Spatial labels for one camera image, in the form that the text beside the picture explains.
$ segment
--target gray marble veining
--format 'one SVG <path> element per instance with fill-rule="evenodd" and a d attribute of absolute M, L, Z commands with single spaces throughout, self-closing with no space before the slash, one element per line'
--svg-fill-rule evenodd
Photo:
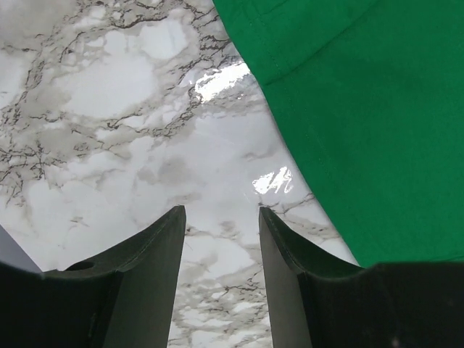
<path fill-rule="evenodd" d="M 0 223 L 42 270 L 188 215 L 170 347 L 270 347 L 257 212 L 352 256 L 210 0 L 0 2 Z"/>

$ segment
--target hole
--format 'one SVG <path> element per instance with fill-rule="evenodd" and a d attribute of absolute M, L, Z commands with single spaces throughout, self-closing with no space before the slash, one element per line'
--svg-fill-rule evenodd
<path fill-rule="evenodd" d="M 78 263 L 75 263 L 74 265 L 71 265 L 66 270 L 88 270 L 93 266 L 94 263 L 92 261 L 80 261 Z"/>

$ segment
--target green cloth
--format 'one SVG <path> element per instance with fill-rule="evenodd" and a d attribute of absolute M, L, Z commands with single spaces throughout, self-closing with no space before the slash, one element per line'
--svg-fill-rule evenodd
<path fill-rule="evenodd" d="M 464 1 L 215 0 L 357 261 L 464 257 Z"/>

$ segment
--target curved edge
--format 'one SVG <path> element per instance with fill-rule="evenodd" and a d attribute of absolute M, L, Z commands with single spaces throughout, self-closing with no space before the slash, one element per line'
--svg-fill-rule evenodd
<path fill-rule="evenodd" d="M 308 273 L 317 278 L 347 278 L 364 270 L 333 256 L 300 236 L 271 208 L 260 208 L 260 225 L 263 223 L 268 227 L 287 265 L 296 274 Z"/>
<path fill-rule="evenodd" d="M 142 231 L 93 257 L 71 265 L 68 270 L 51 270 L 43 274 L 49 279 L 81 280 L 83 278 L 100 278 L 114 272 L 130 270 L 145 258 L 150 246 L 156 242 L 163 231 L 169 230 L 170 224 L 177 219 L 185 221 L 186 210 L 184 206 L 172 208 Z M 76 265 L 89 265 L 90 267 L 85 267 L 82 270 L 70 270 Z"/>
<path fill-rule="evenodd" d="M 117 269 L 95 344 L 166 347 L 185 230 L 185 208 L 175 207 L 144 231 L 143 244 L 137 244 L 137 252 Z"/>
<path fill-rule="evenodd" d="M 273 346 L 310 348 L 312 338 L 302 296 L 305 270 L 283 247 L 268 213 L 260 211 L 260 246 Z"/>

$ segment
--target black plastic piece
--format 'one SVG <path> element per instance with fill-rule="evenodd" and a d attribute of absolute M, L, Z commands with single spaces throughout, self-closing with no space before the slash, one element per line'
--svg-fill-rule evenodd
<path fill-rule="evenodd" d="M 260 241 L 274 348 L 464 347 L 464 264 L 359 268 L 268 208 Z"/>
<path fill-rule="evenodd" d="M 0 347 L 165 348 L 185 225 L 175 207 L 66 271 L 0 264 Z"/>

